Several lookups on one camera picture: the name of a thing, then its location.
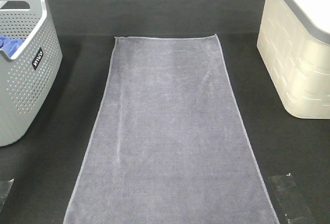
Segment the microfiber towel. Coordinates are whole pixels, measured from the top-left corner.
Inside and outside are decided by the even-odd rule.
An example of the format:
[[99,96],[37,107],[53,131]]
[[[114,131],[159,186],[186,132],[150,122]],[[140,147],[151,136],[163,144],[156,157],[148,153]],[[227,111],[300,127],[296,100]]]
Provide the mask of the microfiber towel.
[[11,39],[8,36],[0,35],[0,49],[4,50],[10,57],[14,55],[23,42],[23,39]]
[[278,223],[217,36],[116,38],[110,64],[64,224]]

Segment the white storage bin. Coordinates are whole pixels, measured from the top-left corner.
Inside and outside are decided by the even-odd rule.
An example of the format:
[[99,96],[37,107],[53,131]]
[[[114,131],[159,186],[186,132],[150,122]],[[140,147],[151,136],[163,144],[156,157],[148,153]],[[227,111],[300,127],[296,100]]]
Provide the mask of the white storage bin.
[[266,0],[257,47],[285,109],[330,118],[330,0]]
[[25,39],[9,57],[0,49],[0,146],[17,141],[42,106],[62,59],[47,0],[1,9],[0,34]]

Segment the black surface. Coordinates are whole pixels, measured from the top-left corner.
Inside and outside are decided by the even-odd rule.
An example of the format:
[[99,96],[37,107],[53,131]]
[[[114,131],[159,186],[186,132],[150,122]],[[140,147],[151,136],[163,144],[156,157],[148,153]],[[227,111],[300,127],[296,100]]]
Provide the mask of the black surface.
[[215,32],[266,185],[269,176],[292,173],[316,221],[330,223],[330,120],[297,119],[284,110],[256,48],[263,2],[49,0],[58,34],[65,35],[59,37],[63,61],[26,135],[0,148],[0,179],[15,178],[0,224],[62,224],[114,45],[113,37],[100,35],[197,37]]

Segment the gray laundry basket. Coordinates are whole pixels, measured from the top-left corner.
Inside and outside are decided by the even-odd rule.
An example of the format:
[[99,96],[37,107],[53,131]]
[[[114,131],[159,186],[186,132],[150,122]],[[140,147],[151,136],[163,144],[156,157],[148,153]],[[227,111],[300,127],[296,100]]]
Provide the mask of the gray laundry basket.
[[0,49],[0,146],[26,132],[54,82],[62,52],[47,0],[29,9],[1,9],[0,34],[25,39],[9,57]]

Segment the towel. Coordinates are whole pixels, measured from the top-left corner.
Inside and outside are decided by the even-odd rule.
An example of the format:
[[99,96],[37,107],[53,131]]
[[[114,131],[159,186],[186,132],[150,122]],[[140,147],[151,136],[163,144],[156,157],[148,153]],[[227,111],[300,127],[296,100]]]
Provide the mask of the towel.
[[12,56],[23,44],[24,39],[11,39],[8,36],[0,35],[0,49],[4,50],[8,56]]

